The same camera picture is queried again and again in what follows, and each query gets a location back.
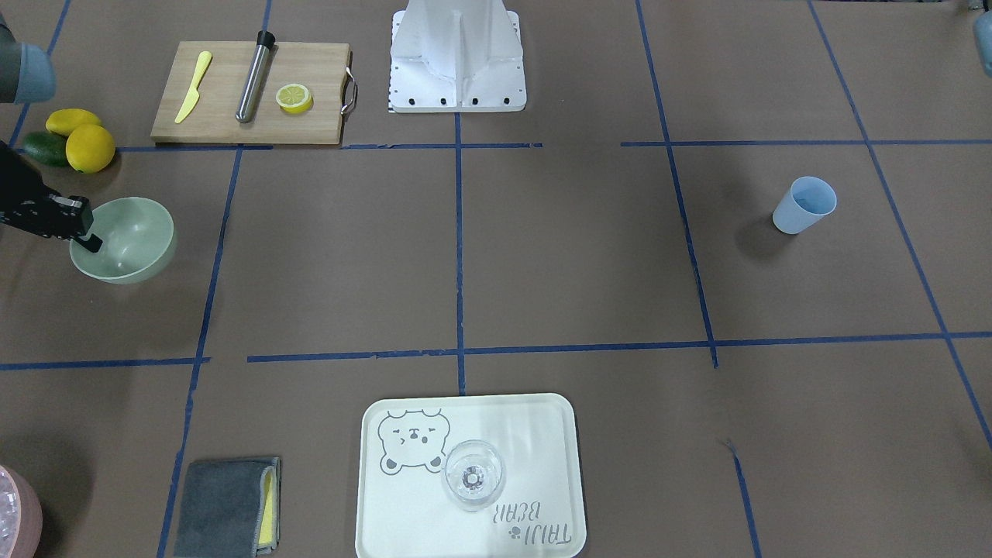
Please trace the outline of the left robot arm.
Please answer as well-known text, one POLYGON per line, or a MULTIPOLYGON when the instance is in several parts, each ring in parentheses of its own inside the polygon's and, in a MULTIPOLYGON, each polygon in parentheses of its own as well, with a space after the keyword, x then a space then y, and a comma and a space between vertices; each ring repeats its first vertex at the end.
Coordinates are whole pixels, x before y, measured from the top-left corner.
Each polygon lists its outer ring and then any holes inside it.
POLYGON ((992 14, 990 10, 979 15, 973 25, 972 32, 976 45, 977 56, 981 70, 986 77, 992 77, 992 14))

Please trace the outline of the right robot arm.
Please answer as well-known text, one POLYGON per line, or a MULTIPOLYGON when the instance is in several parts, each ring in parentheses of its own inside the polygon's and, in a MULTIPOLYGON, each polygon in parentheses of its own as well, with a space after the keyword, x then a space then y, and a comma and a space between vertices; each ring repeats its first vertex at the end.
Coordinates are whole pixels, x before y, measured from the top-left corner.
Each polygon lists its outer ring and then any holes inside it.
MULTIPOLYGON (((18 41, 1 19, 1 102, 28 105, 54 96, 56 78, 50 56, 34 43, 18 41)), ((73 240, 98 252, 103 240, 90 232, 93 212, 88 198, 49 188, 35 167, 10 145, 1 144, 1 212, 3 225, 46 238, 73 240)))

